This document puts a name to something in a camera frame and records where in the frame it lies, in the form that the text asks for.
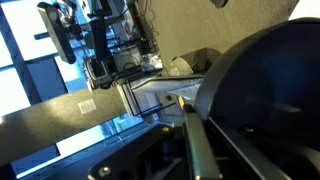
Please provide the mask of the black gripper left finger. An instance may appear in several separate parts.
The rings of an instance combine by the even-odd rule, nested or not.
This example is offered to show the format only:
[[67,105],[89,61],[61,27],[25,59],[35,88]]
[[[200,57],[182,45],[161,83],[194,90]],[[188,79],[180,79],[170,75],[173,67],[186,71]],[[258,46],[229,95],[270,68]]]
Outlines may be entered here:
[[190,104],[183,106],[186,131],[195,180],[221,180],[223,175],[215,160],[203,122]]

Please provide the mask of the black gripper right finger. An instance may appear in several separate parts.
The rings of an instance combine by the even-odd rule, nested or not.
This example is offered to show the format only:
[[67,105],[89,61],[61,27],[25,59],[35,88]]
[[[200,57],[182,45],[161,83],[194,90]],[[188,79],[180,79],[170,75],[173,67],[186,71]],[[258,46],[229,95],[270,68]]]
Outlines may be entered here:
[[240,158],[253,177],[259,180],[287,180],[287,174],[264,156],[240,132],[230,127],[223,120],[209,118],[208,121],[235,151],[236,156]]

